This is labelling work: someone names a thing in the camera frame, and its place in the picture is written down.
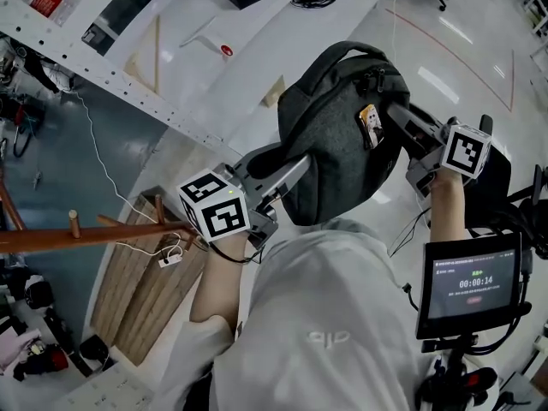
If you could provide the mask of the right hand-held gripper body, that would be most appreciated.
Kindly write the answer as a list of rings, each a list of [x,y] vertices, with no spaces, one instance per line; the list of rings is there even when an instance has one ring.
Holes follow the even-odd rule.
[[[421,198],[426,198],[442,168],[469,181],[480,176],[491,149],[491,118],[482,117],[479,128],[454,118],[422,136],[421,140],[415,138],[422,148],[418,157],[410,158],[406,179]]]

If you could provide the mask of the dark grey backpack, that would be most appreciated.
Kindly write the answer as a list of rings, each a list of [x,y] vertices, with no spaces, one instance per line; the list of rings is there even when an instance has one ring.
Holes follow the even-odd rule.
[[[353,41],[328,47],[278,100],[278,130],[289,156],[311,158],[307,173],[283,197],[291,221],[323,223],[354,209],[383,185],[402,146],[390,125],[390,103],[410,104],[410,91],[379,49]],[[359,113],[374,104],[384,139],[364,147]]]

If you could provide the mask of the brown wooden coat rack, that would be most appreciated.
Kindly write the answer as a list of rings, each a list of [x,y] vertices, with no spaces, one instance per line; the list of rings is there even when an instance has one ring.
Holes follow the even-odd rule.
[[[186,222],[169,222],[164,212],[164,202],[158,194],[155,196],[156,223],[128,225],[105,215],[97,216],[99,227],[82,228],[78,213],[68,215],[69,227],[66,229],[28,229],[17,211],[3,179],[0,178],[0,203],[15,226],[14,231],[0,231],[0,253],[33,253],[87,245],[114,243],[168,233],[188,235],[186,249],[197,239],[198,232]]]

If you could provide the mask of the person's left forearm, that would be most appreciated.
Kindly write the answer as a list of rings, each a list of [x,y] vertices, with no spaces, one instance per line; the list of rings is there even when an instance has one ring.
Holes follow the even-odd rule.
[[[248,233],[243,231],[220,240],[227,238],[248,239]],[[213,316],[218,316],[226,321],[232,336],[235,335],[239,317],[243,266],[220,258],[209,248],[190,309],[191,322],[203,323]]]

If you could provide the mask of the person's right forearm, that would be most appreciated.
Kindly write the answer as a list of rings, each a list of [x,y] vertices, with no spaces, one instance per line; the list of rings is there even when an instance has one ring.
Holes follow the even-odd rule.
[[[431,187],[430,242],[460,241],[467,237],[462,175],[442,167]]]

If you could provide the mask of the rectangular picture badge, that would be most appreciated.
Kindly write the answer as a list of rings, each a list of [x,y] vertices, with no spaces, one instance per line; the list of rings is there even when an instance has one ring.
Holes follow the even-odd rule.
[[[364,131],[364,147],[374,149],[384,139],[378,111],[374,104],[369,104],[359,113],[360,125]]]

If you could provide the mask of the small cardboard box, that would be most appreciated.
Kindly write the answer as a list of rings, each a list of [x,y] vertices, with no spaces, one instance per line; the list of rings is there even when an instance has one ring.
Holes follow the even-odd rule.
[[[285,81],[283,76],[280,75],[276,82],[271,86],[271,88],[262,98],[261,103],[267,108],[273,107],[277,104],[279,98],[285,92],[285,90]]]

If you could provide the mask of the wooden plank pallet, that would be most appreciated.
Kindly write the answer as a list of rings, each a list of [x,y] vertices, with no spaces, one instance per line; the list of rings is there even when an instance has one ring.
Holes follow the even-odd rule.
[[[110,254],[92,311],[90,326],[109,347],[134,365],[149,354],[177,308],[198,280],[206,261],[199,237],[168,233],[117,242]],[[182,261],[161,268],[171,254]]]

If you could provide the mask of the white tool with red disc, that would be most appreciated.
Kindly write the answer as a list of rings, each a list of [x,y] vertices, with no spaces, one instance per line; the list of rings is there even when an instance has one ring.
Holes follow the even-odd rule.
[[[232,57],[234,55],[232,47],[212,27],[216,19],[217,17],[213,16],[210,20],[199,26],[194,33],[179,44],[179,47],[182,48],[194,41],[198,41],[209,50],[219,53],[223,57]]]

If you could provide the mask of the black framed monitor screen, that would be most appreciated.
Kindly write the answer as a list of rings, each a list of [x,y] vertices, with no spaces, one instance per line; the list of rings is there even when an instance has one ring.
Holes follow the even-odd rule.
[[[510,324],[519,312],[521,235],[427,243],[416,337],[446,338]]]

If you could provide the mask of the white metal shelving unit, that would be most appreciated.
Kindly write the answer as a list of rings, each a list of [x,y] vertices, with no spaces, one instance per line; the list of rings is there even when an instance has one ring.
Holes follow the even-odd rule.
[[[303,9],[262,0],[239,10],[229,0],[63,0],[46,18],[21,0],[0,0],[0,33],[234,159],[274,138],[273,120],[252,120],[279,76],[294,82],[377,3]],[[232,57],[198,41],[179,47],[213,16]]]

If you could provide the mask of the person's grey shirt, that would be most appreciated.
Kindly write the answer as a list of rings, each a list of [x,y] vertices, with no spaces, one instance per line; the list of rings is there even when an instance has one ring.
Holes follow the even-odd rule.
[[[335,220],[274,246],[257,270],[247,321],[190,320],[151,411],[183,411],[212,372],[209,411],[414,411],[430,366],[383,242]]]

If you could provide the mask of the black round bag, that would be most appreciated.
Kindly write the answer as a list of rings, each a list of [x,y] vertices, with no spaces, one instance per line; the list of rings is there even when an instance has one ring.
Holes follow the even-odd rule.
[[[107,345],[98,335],[88,337],[79,346],[80,355],[87,360],[96,360],[102,365],[111,365],[113,360]]]

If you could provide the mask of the white locker cabinet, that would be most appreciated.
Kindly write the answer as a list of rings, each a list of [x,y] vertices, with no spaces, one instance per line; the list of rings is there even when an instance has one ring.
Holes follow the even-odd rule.
[[[53,411],[148,411],[153,392],[115,364],[53,403]]]

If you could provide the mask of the pile of clothes and bags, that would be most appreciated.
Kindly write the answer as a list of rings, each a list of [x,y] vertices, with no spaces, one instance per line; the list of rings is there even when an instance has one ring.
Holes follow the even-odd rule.
[[[44,322],[43,330],[20,316],[19,301]],[[19,269],[0,280],[0,376],[22,382],[69,368],[64,349],[71,341],[53,304],[51,285],[38,274]]]

